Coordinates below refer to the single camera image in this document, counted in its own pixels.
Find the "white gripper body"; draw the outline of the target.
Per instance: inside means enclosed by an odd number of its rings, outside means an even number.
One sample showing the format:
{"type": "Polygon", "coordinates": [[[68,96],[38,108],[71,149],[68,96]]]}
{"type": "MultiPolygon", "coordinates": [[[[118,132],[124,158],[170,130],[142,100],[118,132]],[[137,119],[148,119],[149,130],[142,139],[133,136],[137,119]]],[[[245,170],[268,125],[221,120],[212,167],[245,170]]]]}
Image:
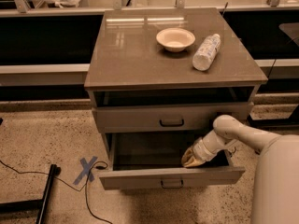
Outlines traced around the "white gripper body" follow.
{"type": "Polygon", "coordinates": [[[211,131],[194,142],[192,153],[197,161],[205,163],[211,161],[219,151],[224,150],[228,143],[228,139],[211,131]]]}

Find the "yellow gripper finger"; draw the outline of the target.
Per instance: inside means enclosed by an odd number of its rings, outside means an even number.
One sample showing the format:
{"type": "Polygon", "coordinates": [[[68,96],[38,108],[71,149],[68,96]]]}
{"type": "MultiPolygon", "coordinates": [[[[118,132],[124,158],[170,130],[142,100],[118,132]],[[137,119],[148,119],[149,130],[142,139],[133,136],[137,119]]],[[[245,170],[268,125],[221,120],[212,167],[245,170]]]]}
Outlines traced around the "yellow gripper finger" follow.
{"type": "Polygon", "coordinates": [[[202,161],[202,160],[197,160],[197,159],[189,159],[187,160],[183,166],[185,168],[192,168],[192,167],[197,167],[197,166],[200,166],[202,164],[204,164],[205,161],[202,161]]]}
{"type": "Polygon", "coordinates": [[[193,165],[194,164],[194,155],[192,151],[192,147],[188,147],[185,153],[181,158],[182,165],[193,165]]]}

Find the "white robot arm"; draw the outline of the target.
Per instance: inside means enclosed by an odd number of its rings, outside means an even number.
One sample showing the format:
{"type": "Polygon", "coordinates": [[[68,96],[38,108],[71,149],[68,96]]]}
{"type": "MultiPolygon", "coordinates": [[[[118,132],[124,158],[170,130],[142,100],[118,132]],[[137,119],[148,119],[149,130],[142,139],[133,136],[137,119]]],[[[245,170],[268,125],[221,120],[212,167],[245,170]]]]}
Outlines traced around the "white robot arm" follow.
{"type": "Polygon", "coordinates": [[[299,136],[251,128],[221,115],[213,130],[194,141],[181,158],[186,167],[211,161],[234,140],[260,152],[254,177],[250,224],[299,224],[299,136]]]}

